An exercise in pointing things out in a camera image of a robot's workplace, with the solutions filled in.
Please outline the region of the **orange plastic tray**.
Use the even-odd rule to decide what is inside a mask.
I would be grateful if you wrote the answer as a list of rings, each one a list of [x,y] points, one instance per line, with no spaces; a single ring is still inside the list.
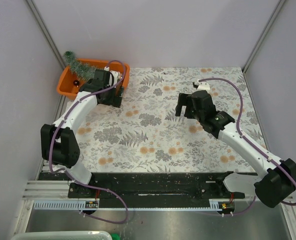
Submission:
[[[108,60],[99,60],[99,59],[90,59],[90,58],[79,58],[79,61],[81,61],[84,64],[89,64],[90,66],[95,66],[97,68],[103,69],[107,63],[109,62]],[[109,65],[109,69],[111,71],[117,71],[125,75],[125,78],[123,80],[122,86],[124,89],[127,88],[128,83],[129,83],[129,78],[130,78],[130,66],[126,63],[124,63],[126,72],[123,73],[123,67],[120,63],[113,62]],[[83,80],[79,80],[79,86],[74,85],[74,81],[78,80],[77,75],[74,73],[71,73],[70,67],[67,66],[60,78],[59,82],[57,85],[57,92],[60,95],[66,96],[69,100],[73,101],[75,100],[80,87],[85,83]]]

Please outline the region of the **small frosted christmas tree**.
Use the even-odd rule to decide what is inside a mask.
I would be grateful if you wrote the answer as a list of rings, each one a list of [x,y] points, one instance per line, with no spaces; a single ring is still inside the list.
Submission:
[[[73,51],[66,51],[63,54],[63,58],[68,64],[70,71],[73,74],[76,74],[78,79],[87,82],[94,77],[96,68],[88,63],[83,63],[78,60]]]

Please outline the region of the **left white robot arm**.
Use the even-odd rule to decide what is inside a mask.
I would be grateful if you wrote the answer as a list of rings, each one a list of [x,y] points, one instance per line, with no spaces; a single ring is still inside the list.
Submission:
[[[97,105],[120,107],[124,77],[119,71],[97,69],[94,75],[80,88],[72,105],[53,124],[44,124],[40,129],[41,155],[52,165],[59,165],[74,181],[89,184],[92,174],[80,160],[80,148],[76,133],[87,114]]]

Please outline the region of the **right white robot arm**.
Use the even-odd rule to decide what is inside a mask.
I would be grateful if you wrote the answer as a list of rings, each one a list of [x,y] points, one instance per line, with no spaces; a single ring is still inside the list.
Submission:
[[[290,158],[282,160],[250,138],[233,117],[216,110],[207,91],[180,93],[177,117],[183,107],[184,117],[197,120],[204,131],[231,147],[255,170],[255,175],[234,172],[225,176],[223,184],[229,192],[255,195],[264,205],[274,208],[296,190],[296,163]]]

